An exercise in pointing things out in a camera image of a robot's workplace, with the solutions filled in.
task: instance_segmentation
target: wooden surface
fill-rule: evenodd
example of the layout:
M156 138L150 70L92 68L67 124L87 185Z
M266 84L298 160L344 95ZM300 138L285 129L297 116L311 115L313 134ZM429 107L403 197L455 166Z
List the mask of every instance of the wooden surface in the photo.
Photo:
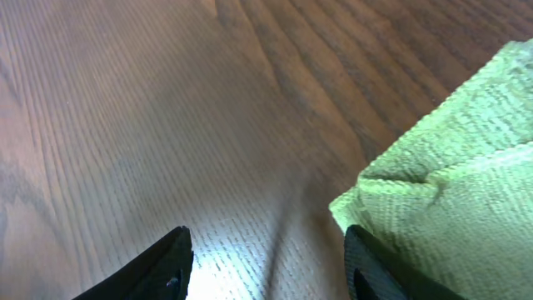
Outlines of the wooden surface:
M72 298L178 225L190 299L345 299L327 204L526 0L0 1L0 298Z

